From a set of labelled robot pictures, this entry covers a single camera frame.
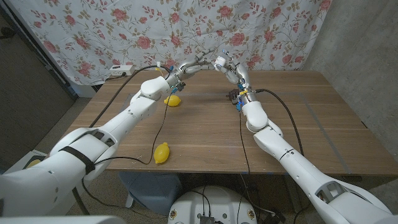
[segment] wooden table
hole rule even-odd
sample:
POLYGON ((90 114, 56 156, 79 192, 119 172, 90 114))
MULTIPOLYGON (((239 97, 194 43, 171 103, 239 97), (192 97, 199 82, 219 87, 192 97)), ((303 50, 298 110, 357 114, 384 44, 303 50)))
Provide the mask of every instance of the wooden table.
MULTIPOLYGON (((143 81, 155 78, 156 71, 141 72, 127 84, 107 112, 97 122, 100 126, 124 109, 143 81)), ((365 127, 344 100, 319 72, 250 72, 253 88, 267 88, 277 93, 292 112, 306 158, 326 174, 398 175, 398 163, 365 127)), ((107 81, 88 103, 68 133, 87 127, 125 81, 107 81)), ((241 173, 248 168, 239 135, 239 113, 226 94, 236 88, 222 73, 200 72, 185 80, 177 95, 182 102, 169 107, 155 147, 170 146, 170 156, 163 164, 149 165, 116 159, 108 170, 159 172, 241 173)), ((299 150, 289 116, 270 94, 257 99, 268 117, 283 131, 285 139, 299 150)), ((158 102, 156 113, 139 123, 121 143, 118 156, 150 158, 152 143, 164 116, 165 104, 158 102)), ((254 142, 253 133, 242 116, 243 140, 252 173, 284 174, 284 168, 254 142)))

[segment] lemon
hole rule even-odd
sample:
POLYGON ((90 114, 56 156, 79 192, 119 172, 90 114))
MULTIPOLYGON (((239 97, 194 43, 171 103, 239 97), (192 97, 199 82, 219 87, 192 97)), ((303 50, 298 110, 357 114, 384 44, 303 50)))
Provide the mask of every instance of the lemon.
POLYGON ((155 157, 155 163, 162 163, 167 160, 170 154, 170 149, 167 145, 167 142, 163 142, 163 144, 160 144, 159 146, 156 147, 154 157, 155 157))
POLYGON ((169 96, 166 98, 166 100, 164 100, 165 104, 167 104, 167 102, 169 102, 169 106, 178 106, 178 104, 181 102, 181 100, 178 96, 172 95, 172 96, 170 96, 170 100, 169 100, 169 96))

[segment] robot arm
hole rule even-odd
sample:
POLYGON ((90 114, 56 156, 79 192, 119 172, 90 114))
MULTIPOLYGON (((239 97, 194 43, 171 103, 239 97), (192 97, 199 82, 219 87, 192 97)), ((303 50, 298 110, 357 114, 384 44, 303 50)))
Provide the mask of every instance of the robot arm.
POLYGON ((182 90, 182 80, 199 70, 211 70, 206 60, 207 50, 186 61, 167 79, 157 77, 141 85, 130 105, 98 128, 79 128, 62 138, 51 150, 50 157, 29 168, 0 175, 0 216, 45 215, 61 202, 80 180, 93 180, 115 156, 120 142, 145 118, 151 116, 157 101, 171 92, 182 90))
POLYGON ((233 65, 240 90, 235 96, 239 101, 237 109, 247 117, 246 126, 255 133, 255 142, 282 164, 326 223, 376 223, 392 216, 374 195, 325 175, 285 141, 280 128, 267 117, 256 100, 246 69, 235 59, 233 65))
POLYGON ((93 180, 110 161, 87 165, 113 157, 120 142, 143 119, 156 110, 157 101, 184 87, 182 80, 200 70, 219 70, 238 85, 235 96, 237 109, 247 117, 246 126, 254 134, 261 149, 277 159, 306 193, 318 213, 327 223, 376 223, 390 217, 391 212, 369 192, 333 179, 320 172, 313 164, 283 139, 256 100, 246 68, 236 59, 224 67, 225 59, 201 61, 207 50, 185 61, 166 79, 158 77, 141 85, 131 104, 112 120, 98 128, 79 128, 61 139, 43 162, 25 170, 0 175, 0 215, 4 217, 45 215, 61 202, 82 178, 93 180), (65 149, 72 149, 74 154, 65 149))

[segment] floral curtain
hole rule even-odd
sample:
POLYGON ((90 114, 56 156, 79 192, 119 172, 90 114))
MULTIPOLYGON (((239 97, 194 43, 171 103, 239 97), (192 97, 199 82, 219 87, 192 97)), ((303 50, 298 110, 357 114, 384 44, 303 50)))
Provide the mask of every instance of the floral curtain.
POLYGON ((178 65, 216 47, 250 70, 298 70, 331 0, 14 0, 71 81, 97 85, 112 65, 178 65))

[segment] power strip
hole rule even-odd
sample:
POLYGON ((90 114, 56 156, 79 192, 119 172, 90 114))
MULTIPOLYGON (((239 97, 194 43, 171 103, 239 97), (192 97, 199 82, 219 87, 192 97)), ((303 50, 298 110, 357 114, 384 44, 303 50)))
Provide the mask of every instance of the power strip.
POLYGON ((132 65, 113 65, 109 71, 115 77, 121 76, 123 72, 126 72, 126 75, 132 75, 134 67, 132 65))

